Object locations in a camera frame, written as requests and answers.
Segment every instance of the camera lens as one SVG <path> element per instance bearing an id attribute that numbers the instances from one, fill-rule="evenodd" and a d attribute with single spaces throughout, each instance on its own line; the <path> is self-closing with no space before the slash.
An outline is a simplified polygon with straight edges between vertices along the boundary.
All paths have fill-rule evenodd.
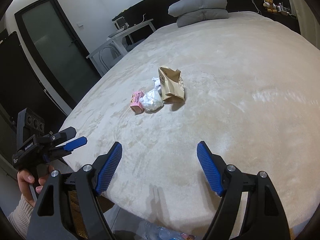
<path id="1" fill-rule="evenodd" d="M 33 126 L 34 126 L 36 129 L 38 129 L 38 125 L 39 125 L 38 120 L 37 120 L 37 119 L 34 119 L 34 121 L 33 121 Z"/>

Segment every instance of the bottle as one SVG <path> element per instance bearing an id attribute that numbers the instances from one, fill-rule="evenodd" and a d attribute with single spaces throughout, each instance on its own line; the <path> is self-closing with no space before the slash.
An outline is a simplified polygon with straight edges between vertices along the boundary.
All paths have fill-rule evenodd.
<path id="1" fill-rule="evenodd" d="M 145 225 L 146 240 L 184 240 L 179 232 L 146 222 Z"/>

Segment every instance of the beige curtain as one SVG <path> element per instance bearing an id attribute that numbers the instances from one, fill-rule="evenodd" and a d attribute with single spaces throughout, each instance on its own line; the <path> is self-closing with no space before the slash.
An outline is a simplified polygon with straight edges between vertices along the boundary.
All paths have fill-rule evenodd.
<path id="1" fill-rule="evenodd" d="M 320 49 L 320 25 L 305 0 L 289 0 L 299 21 L 301 35 Z"/>

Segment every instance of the beige sweater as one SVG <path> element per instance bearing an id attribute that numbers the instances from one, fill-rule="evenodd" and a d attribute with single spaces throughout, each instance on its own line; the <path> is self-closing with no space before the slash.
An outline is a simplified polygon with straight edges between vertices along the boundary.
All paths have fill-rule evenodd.
<path id="1" fill-rule="evenodd" d="M 26 239 L 27 237 L 27 231 L 32 211 L 33 207 L 25 200 L 23 195 L 21 195 L 19 205 L 8 216 L 9 222 L 24 239 Z"/>

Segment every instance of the blue textured pad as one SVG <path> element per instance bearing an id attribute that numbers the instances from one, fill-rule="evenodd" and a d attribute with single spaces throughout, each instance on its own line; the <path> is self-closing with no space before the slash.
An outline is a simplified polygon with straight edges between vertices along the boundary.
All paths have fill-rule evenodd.
<path id="1" fill-rule="evenodd" d="M 71 142 L 66 143 L 66 145 L 63 147 L 63 149 L 65 151 L 70 152 L 70 151 L 73 151 L 74 149 L 77 149 L 77 148 L 83 146 L 83 145 L 86 145 L 87 142 L 88 142 L 87 138 L 82 136 L 78 139 L 75 139 Z"/>
<path id="2" fill-rule="evenodd" d="M 223 187 L 221 184 L 221 175 L 210 157 L 210 152 L 207 151 L 202 143 L 198 143 L 197 156 L 204 171 L 204 174 L 209 182 L 211 190 L 215 191 L 219 196 L 222 196 Z"/>
<path id="3" fill-rule="evenodd" d="M 121 157 L 122 145 L 118 143 L 98 174 L 97 186 L 95 188 L 95 191 L 98 195 L 106 191 L 109 187 L 110 181 L 113 175 L 115 174 L 116 168 L 118 167 Z"/>

